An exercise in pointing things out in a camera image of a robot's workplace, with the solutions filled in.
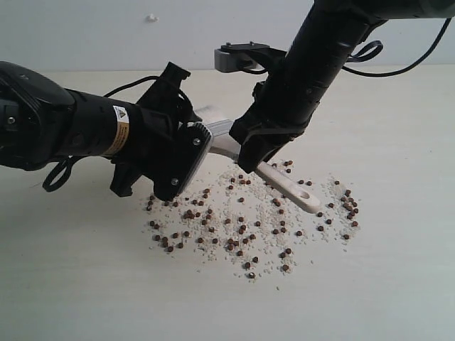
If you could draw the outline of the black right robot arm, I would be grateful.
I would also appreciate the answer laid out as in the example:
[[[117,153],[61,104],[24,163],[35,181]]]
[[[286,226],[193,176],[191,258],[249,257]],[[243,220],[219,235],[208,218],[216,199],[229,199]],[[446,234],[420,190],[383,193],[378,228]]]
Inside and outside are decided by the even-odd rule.
[[[244,55],[268,74],[264,82],[255,86],[252,106],[230,130],[231,137],[240,144],[238,165],[251,173],[301,136],[345,64],[361,63],[379,53],[380,43],[370,43],[359,53],[353,52],[377,27],[390,20],[444,19],[422,57],[401,70],[381,74],[392,77],[425,60],[453,17],[453,1],[315,1],[287,52],[259,44],[223,45],[221,51],[230,58]]]

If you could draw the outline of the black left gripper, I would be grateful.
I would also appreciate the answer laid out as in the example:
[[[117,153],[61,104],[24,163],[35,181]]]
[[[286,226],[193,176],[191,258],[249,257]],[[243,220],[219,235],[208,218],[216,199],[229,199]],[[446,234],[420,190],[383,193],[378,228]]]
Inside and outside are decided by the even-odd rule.
[[[157,197],[174,197],[178,185],[171,174],[177,155],[178,128],[192,117],[191,101],[181,82],[191,73],[169,62],[139,98],[129,114],[129,135],[123,149],[112,157],[115,164],[110,190],[119,197],[132,195],[135,182],[152,181]]]

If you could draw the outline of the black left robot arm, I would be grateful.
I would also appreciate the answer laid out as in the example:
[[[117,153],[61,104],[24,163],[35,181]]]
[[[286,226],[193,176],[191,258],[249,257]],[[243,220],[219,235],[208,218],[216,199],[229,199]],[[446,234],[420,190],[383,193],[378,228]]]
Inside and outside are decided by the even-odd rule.
[[[181,91],[189,71],[169,63],[135,103],[61,87],[20,65],[1,63],[1,164],[36,171],[54,169],[43,183],[59,189],[83,158],[101,156],[114,164],[110,188],[130,196],[133,184],[147,177],[154,194],[170,201],[182,178],[171,172],[178,125],[192,114]]]

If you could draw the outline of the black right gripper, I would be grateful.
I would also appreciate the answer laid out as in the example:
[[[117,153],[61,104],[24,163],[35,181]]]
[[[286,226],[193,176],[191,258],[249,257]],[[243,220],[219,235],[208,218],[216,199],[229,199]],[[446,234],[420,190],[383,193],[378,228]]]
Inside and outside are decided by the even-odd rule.
[[[322,81],[257,82],[253,103],[235,120],[231,137],[241,145],[237,164],[246,173],[267,162],[288,142],[300,135],[322,98]]]

